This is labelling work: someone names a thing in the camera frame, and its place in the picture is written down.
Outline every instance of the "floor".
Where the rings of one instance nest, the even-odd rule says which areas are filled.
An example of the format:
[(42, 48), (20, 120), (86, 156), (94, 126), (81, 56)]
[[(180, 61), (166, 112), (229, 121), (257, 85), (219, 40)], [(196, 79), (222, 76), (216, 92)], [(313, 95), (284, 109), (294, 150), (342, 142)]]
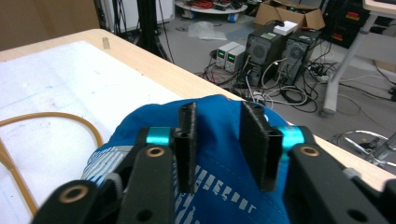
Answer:
[[(160, 35), (161, 42), (168, 56), (173, 58), (173, 62), (194, 74), (202, 74), (211, 61), (209, 53), (231, 41), (246, 45), (248, 34), (254, 31), (254, 18), (241, 15), (236, 23), (227, 22), (226, 15), (198, 14), (194, 20), (181, 17), (182, 11), (176, 8), (176, 17), (173, 21), (165, 24), (165, 32)], [(208, 39), (202, 39), (189, 35), (189, 28), (196, 28), (197, 24), (211, 24), (215, 31), (215, 36), (211, 35)], [(312, 55), (312, 59), (317, 58), (328, 50), (328, 43), (317, 46)], [(329, 53), (320, 59), (323, 63), (340, 63), (347, 49), (336, 45), (331, 45)], [(396, 75), (386, 70), (380, 70), (389, 76), (392, 81), (396, 81)], [(230, 77), (219, 69), (216, 70), (220, 80)], [(373, 60), (355, 57), (343, 77), (343, 84), (361, 88), (376, 96), (386, 99), (390, 98), (388, 90), (392, 85), (387, 82), (377, 71)], [(370, 97), (361, 91), (355, 91), (346, 86), (340, 86), (338, 95), (337, 113), (332, 116), (322, 117), (319, 114), (324, 101), (326, 91), (325, 84), (318, 84), (315, 87), (318, 99), (315, 101), (318, 109), (315, 110), (314, 104), (297, 107), (302, 110), (311, 110), (307, 113), (294, 108), (291, 105), (270, 104), (280, 116), (296, 125), (307, 126), (315, 135), (337, 142), (337, 136), (350, 131), (369, 131), (378, 133), (387, 138), (396, 133), (396, 102), (379, 100)], [(282, 96), (274, 97), (273, 100), (282, 101)], [(370, 142), (373, 138), (369, 135), (355, 134), (350, 135), (358, 143)], [(338, 145), (350, 152), (362, 156), (357, 150), (352, 149), (346, 141), (341, 138)], [(389, 156), (389, 161), (396, 162), (396, 155)], [(396, 174), (396, 168), (386, 165), (384, 169)]]

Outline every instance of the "gray floor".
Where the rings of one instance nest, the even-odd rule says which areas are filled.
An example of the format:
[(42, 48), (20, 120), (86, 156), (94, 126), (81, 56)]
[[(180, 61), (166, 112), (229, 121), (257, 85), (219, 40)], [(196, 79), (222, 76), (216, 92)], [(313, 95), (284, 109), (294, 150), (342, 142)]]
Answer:
[[(176, 18), (165, 24), (171, 54), (168, 50), (165, 32), (161, 34), (160, 39), (168, 52), (168, 56), (172, 55), (175, 64), (192, 73), (204, 72), (204, 69), (209, 65), (209, 52), (211, 50), (217, 49), (230, 41), (246, 45), (248, 34), (255, 27), (253, 18), (247, 16), (240, 16), (237, 23), (229, 23), (226, 15), (198, 14), (196, 19), (188, 20), (181, 17), (182, 11), (179, 8), (177, 8), (176, 13)], [(189, 26), (199, 21), (211, 22), (215, 31), (223, 32), (226, 39), (205, 40), (189, 36)], [(317, 46), (312, 58), (318, 57), (326, 48), (327, 44)], [(343, 60), (346, 51), (347, 49), (332, 45), (330, 53), (322, 61), (339, 63)], [(389, 75), (393, 81), (396, 81), (394, 74), (388, 74), (385, 70), (383, 72)], [(378, 96), (390, 98), (388, 90), (392, 85), (376, 71), (373, 60), (356, 57), (346, 70), (343, 83), (362, 88)], [(361, 92), (340, 86), (337, 113), (323, 118), (319, 115), (319, 110), (323, 105), (325, 90), (325, 84), (316, 86), (318, 111), (315, 113), (301, 112), (290, 105), (275, 104), (273, 109), (284, 119), (296, 125), (307, 126), (315, 135), (329, 141), (333, 140), (337, 134), (354, 130), (370, 131), (385, 137), (390, 137), (396, 132), (396, 118), (394, 116), (396, 102), (374, 99)], [(312, 105), (303, 107), (305, 110), (313, 108)], [(368, 136), (363, 135), (358, 135), (355, 139), (358, 142), (370, 141)], [(340, 146), (350, 150), (343, 141), (341, 141)], [(395, 162), (396, 156), (392, 156), (389, 160)], [(396, 174), (396, 169), (389, 166), (386, 169)]]

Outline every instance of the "cable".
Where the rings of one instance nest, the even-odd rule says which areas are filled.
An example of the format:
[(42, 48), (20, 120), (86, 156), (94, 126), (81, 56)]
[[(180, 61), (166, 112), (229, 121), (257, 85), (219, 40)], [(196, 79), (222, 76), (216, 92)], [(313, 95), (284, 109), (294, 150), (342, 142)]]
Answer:
[(376, 71), (378, 71), (379, 74), (381, 74), (389, 83), (391, 83), (391, 84), (393, 84), (393, 85), (396, 86), (396, 82), (390, 81), (389, 77), (387, 77), (385, 74), (383, 74), (383, 73), (379, 70), (378, 65), (376, 65), (376, 61), (374, 61), (374, 65), (375, 65)]
[(242, 68), (241, 71), (245, 71), (245, 68), (247, 67), (248, 62), (250, 61), (250, 58), (251, 58), (251, 55), (249, 54), (249, 55), (247, 56), (247, 60), (245, 61), (244, 67)]
[(117, 11), (117, 0), (113, 0), (113, 13), (114, 13), (114, 34), (118, 35), (120, 33), (120, 18)]
[(124, 26), (124, 32), (127, 32), (126, 31), (126, 29), (127, 29), (126, 28), (126, 14), (125, 14), (125, 8), (124, 8), (122, 0), (119, 0), (119, 7), (120, 7), (120, 16), (122, 17), (122, 24)]
[(386, 80), (384, 77), (378, 77), (378, 76), (363, 76), (363, 77), (354, 77), (354, 78), (343, 78), (343, 77), (341, 77), (340, 82), (356, 81), (356, 80), (359, 80), (359, 79), (362, 79), (362, 78), (366, 78), (366, 77), (374, 77), (374, 78), (379, 78), (379, 79), (384, 79), (384, 80)]
[(353, 142), (350, 138), (347, 137), (347, 135), (352, 134), (352, 133), (364, 133), (364, 134), (369, 134), (373, 137), (377, 137), (380, 138), (382, 140), (388, 140), (387, 137), (384, 137), (378, 133), (372, 133), (372, 132), (368, 132), (368, 131), (362, 131), (362, 130), (356, 130), (356, 131), (350, 131), (350, 132), (345, 132), (345, 133), (341, 133), (339, 134), (336, 139), (335, 139), (335, 144), (337, 146), (340, 146), (340, 139), (344, 138), (346, 139), (346, 141), (351, 144), (353, 147), (356, 147), (360, 152), (364, 153), (365, 155), (369, 155), (370, 152), (367, 151), (366, 148), (361, 147), (360, 145), (356, 144), (355, 142)]
[[(308, 84), (308, 82), (305, 80), (305, 71), (303, 72), (303, 75), (302, 75), (302, 77), (303, 77), (303, 84), (304, 84), (304, 91), (305, 91), (305, 93), (308, 95), (308, 96), (310, 96), (313, 100), (317, 100), (318, 99), (318, 96), (319, 96), (319, 94), (318, 94), (318, 92), (315, 90), (315, 87), (318, 85), (318, 81), (316, 80), (316, 82), (315, 83), (313, 83), (313, 86), (310, 86), (309, 84)], [(315, 80), (315, 77), (311, 74), (311, 73), (308, 73), (314, 80)]]
[[(137, 19), (136, 31), (139, 30), (139, 24), (140, 24), (140, 18)], [(139, 35), (134, 35), (134, 38), (132, 39), (132, 43), (135, 44), (135, 45), (136, 45), (136, 38), (137, 38), (138, 36), (139, 36)]]
[[(380, 127), (383, 127), (383, 128), (388, 129), (388, 130), (390, 130), (390, 131), (396, 132), (395, 129), (392, 129), (392, 128), (388, 127), (388, 126), (385, 126), (385, 125), (379, 123), (379, 122), (378, 122), (376, 119), (374, 119), (373, 117), (371, 117), (371, 116), (370, 116), (365, 110), (363, 110), (363, 108), (362, 108), (355, 100), (353, 100), (352, 98), (350, 98), (350, 97), (348, 97), (348, 96), (345, 96), (345, 95), (343, 95), (343, 94), (338, 94), (338, 96), (344, 97), (344, 98), (348, 99), (350, 102), (352, 102), (352, 103), (359, 109), (358, 114), (359, 114), (359, 112), (361, 111), (368, 119), (370, 119), (371, 121), (373, 121), (374, 123), (376, 123), (376, 124), (379, 125)], [(340, 113), (342, 113), (342, 114), (345, 114), (345, 115), (355, 116), (354, 114), (348, 114), (348, 113), (344, 113), (344, 112), (341, 112), (341, 111), (338, 111), (338, 112), (340, 112)]]
[(175, 60), (172, 55), (171, 47), (169, 45), (168, 33), (166, 33), (166, 29), (165, 29), (165, 21), (163, 20), (163, 6), (161, 5), (161, 0), (158, 0), (158, 2), (160, 4), (161, 17), (162, 17), (162, 21), (163, 21), (163, 31), (165, 32), (166, 44), (168, 46), (169, 54), (171, 55), (172, 63), (175, 63)]
[(326, 48), (327, 51), (320, 54), (314, 61), (312, 61), (312, 63), (315, 63), (317, 60), (321, 59), (323, 56), (326, 56), (327, 54), (332, 52), (332, 41), (328, 41), (327, 43), (328, 43), (327, 48)]
[(260, 93), (260, 94), (254, 94), (254, 96), (260, 96), (260, 97), (262, 97), (263, 100), (256, 99), (256, 97), (254, 97), (254, 99), (257, 100), (256, 103), (262, 102), (262, 105), (265, 105), (265, 106), (267, 106), (267, 105), (266, 105), (266, 102), (267, 102), (266, 99), (269, 98), (269, 102), (271, 102), (270, 108), (272, 109), (272, 108), (274, 107), (274, 100), (273, 100), (273, 99), (271, 98), (271, 96), (269, 96), (268, 94), (265, 94), (264, 92), (262, 92), (262, 93)]
[(191, 3), (191, 7), (209, 9), (213, 7), (213, 1), (210, 0), (195, 0)]
[[(288, 91), (295, 91), (297, 93), (300, 93), (302, 99), (301, 100), (294, 100), (291, 97), (287, 95)], [(296, 86), (288, 86), (280, 89), (280, 94), (283, 96), (283, 98), (286, 99), (288, 102), (288, 105), (305, 105), (307, 103), (308, 96), (306, 95), (305, 91), (302, 89), (296, 87)]]
[(371, 98), (374, 98), (374, 99), (392, 102), (389, 98), (385, 98), (385, 97), (382, 97), (382, 96), (374, 95), (374, 94), (372, 94), (372, 93), (370, 93), (370, 92), (368, 92), (368, 91), (364, 91), (364, 90), (362, 90), (362, 89), (360, 89), (360, 88), (357, 88), (357, 87), (349, 86), (349, 85), (346, 85), (346, 84), (344, 84), (344, 83), (340, 83), (339, 85), (340, 85), (340, 86), (348, 87), (348, 88), (350, 88), (350, 89), (352, 89), (352, 90), (354, 90), (354, 91), (359, 91), (359, 92), (362, 93), (363, 95), (368, 96), (368, 97), (371, 97)]
[[(26, 119), (36, 119), (36, 118), (46, 118), (46, 117), (58, 117), (58, 118), (65, 118), (65, 119), (73, 119), (76, 120), (80, 123), (83, 123), (86, 125), (93, 133), (96, 139), (96, 145), (97, 147), (100, 147), (103, 144), (103, 140), (99, 132), (96, 130), (96, 128), (89, 123), (87, 120), (71, 115), (71, 114), (66, 114), (62, 112), (44, 112), (44, 113), (34, 113), (34, 114), (28, 114), (28, 115), (22, 115), (18, 116), (15, 118), (11, 119), (5, 119), (0, 121), (0, 127), (6, 126), (11, 123), (15, 123), (18, 121), (26, 120)], [(35, 203), (35, 200), (29, 190), (29, 188), (26, 186), (26, 183), (23, 181), (23, 178), (18, 170), (18, 168), (15, 166), (14, 162), (12, 161), (12, 158), (9, 156), (9, 153), (7, 152), (7, 149), (2, 142), (0, 138), (0, 162), (3, 163), (6, 168), (11, 172), (12, 176), (14, 177), (18, 188), (21, 191), (21, 194), (26, 201), (32, 215), (34, 216), (35, 213), (37, 212), (37, 206)]]
[(318, 104), (317, 104), (317, 102), (316, 102), (315, 100), (312, 100), (312, 99), (310, 99), (309, 102), (312, 102), (312, 103), (314, 104), (314, 109), (313, 109), (313, 110), (303, 110), (303, 109), (297, 107), (297, 105), (292, 105), (292, 107), (293, 107), (294, 109), (300, 110), (300, 111), (305, 112), (305, 113), (310, 113), (310, 114), (312, 114), (312, 113), (317, 112), (317, 111), (318, 111)]
[(207, 77), (207, 72), (209, 71), (209, 69), (211, 69), (214, 65), (216, 65), (216, 63), (212, 63), (212, 57), (210, 57), (210, 61), (209, 61), (209, 65), (204, 69), (203, 73), (194, 73), (196, 74), (198, 77), (204, 78), (210, 82), (212, 82), (211, 80), (209, 80), (209, 78)]
[(284, 58), (284, 59), (280, 59), (280, 60), (276, 60), (276, 61), (274, 61), (273, 63), (271, 63), (270, 65), (268, 65), (268, 67), (265, 69), (265, 71), (262, 73), (262, 86), (265, 88), (265, 89), (272, 89), (274, 86), (276, 86), (277, 85), (277, 82), (279, 81), (279, 77), (280, 76), (278, 76), (278, 79), (276, 80), (276, 83), (272, 86), (272, 87), (270, 87), (270, 88), (267, 88), (267, 87), (265, 87), (265, 85), (264, 85), (264, 77), (265, 77), (265, 74), (268, 72), (268, 70), (270, 69), (270, 67), (273, 65), (273, 64), (278, 64), (278, 63), (281, 63), (281, 62), (283, 62), (283, 61), (285, 61), (285, 60), (287, 60), (288, 58)]
[(303, 105), (303, 104), (305, 104), (305, 102), (309, 98), (309, 96), (307, 96), (303, 90), (301, 90), (300, 88), (295, 87), (295, 86), (281, 87), (281, 88), (279, 88), (277, 90), (270, 91), (269, 93), (267, 93), (267, 95), (271, 96), (272, 93), (277, 92), (277, 91), (295, 91), (295, 92), (299, 92), (303, 96), (303, 99), (301, 101), (299, 101), (299, 102), (291, 99), (291, 101), (293, 101), (292, 103), (291, 102), (282, 102), (282, 101), (273, 101), (276, 104), (282, 104), (282, 105)]
[(238, 77), (238, 75), (239, 75), (239, 74), (236, 72), (235, 74), (233, 74), (232, 77), (228, 78), (227, 80), (225, 80), (225, 81), (223, 81), (223, 82), (216, 83), (216, 85), (218, 85), (218, 86), (225, 85), (225, 84), (231, 82), (232, 80), (234, 80), (236, 77)]
[(330, 51), (331, 51), (331, 48), (332, 48), (332, 37), (333, 37), (333, 35), (334, 35), (334, 33), (335, 33), (335, 28), (337, 27), (337, 24), (338, 24), (338, 22), (342, 19), (341, 18), (341, 16), (339, 16), (338, 14), (340, 13), (340, 12), (343, 12), (343, 10), (345, 9), (345, 7), (347, 7), (347, 4), (349, 3), (349, 0), (346, 0), (333, 14), (332, 14), (332, 17), (330, 18), (330, 20), (334, 20), (334, 23), (332, 24), (332, 27), (331, 26), (329, 26), (330, 28), (330, 30), (331, 30), (331, 33), (330, 33), (330, 41), (328, 41), (330, 44), (328, 45), (329, 47), (328, 47), (328, 51), (327, 52), (325, 52), (325, 53), (323, 53), (322, 55), (320, 55), (319, 57), (317, 57), (315, 60), (314, 60), (314, 63), (319, 59), (319, 58), (321, 58), (321, 57), (323, 57), (323, 56), (325, 56), (325, 55), (327, 55), (328, 53), (330, 53)]
[(9, 156), (1, 138), (0, 138), (0, 162), (3, 163), (7, 167), (7, 169), (11, 172), (12, 177), (14, 177), (15, 182), (17, 182), (17, 186), (21, 191), (23, 199), (26, 201), (30, 209), (30, 212), (34, 216), (37, 213), (36, 202), (29, 188), (26, 186), (26, 183), (24, 182), (21, 173), (19, 172), (18, 168), (15, 166), (14, 162)]
[(249, 83), (248, 83), (248, 76), (245, 76), (245, 81), (246, 81), (246, 83), (247, 83), (247, 87), (248, 87), (248, 91), (249, 91), (249, 93), (250, 93), (251, 99), (252, 99), (252, 101), (253, 101), (254, 103), (256, 103), (256, 101), (254, 100), (253, 92), (251, 91), (250, 85), (249, 85)]

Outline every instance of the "metal stand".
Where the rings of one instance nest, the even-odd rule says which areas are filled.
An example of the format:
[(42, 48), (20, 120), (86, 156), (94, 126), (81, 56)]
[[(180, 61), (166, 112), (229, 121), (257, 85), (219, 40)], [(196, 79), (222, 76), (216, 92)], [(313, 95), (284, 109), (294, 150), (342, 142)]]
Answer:
[(349, 48), (349, 51), (347, 52), (343, 62), (341, 63), (340, 67), (338, 67), (337, 73), (329, 79), (329, 82), (327, 83), (326, 97), (324, 100), (324, 105), (322, 110), (323, 115), (335, 114), (337, 109), (337, 94), (338, 94), (338, 85), (340, 79), (343, 76), (344, 72), (346, 71), (347, 67), (349, 66), (350, 61), (358, 52), (361, 43), (369, 34), (370, 28), (375, 23), (376, 18), (377, 18), (376, 15), (370, 13), (369, 19), (366, 21), (364, 26), (361, 27), (361, 30), (359, 31), (358, 35), (356, 36), (356, 39), (353, 41), (351, 47)]
[(157, 9), (155, 0), (137, 0), (141, 33), (136, 45), (169, 61), (157, 34)]

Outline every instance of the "cardboard box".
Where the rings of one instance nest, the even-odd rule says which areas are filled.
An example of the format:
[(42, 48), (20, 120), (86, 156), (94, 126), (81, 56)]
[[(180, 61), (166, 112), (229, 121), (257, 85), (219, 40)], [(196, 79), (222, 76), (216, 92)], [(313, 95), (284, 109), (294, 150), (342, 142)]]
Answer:
[(0, 0), (0, 50), (99, 28), (92, 0)]
[(319, 8), (298, 5), (286, 0), (269, 0), (260, 4), (254, 22), (259, 26), (269, 21), (293, 21), (298, 27), (319, 30), (325, 26)]

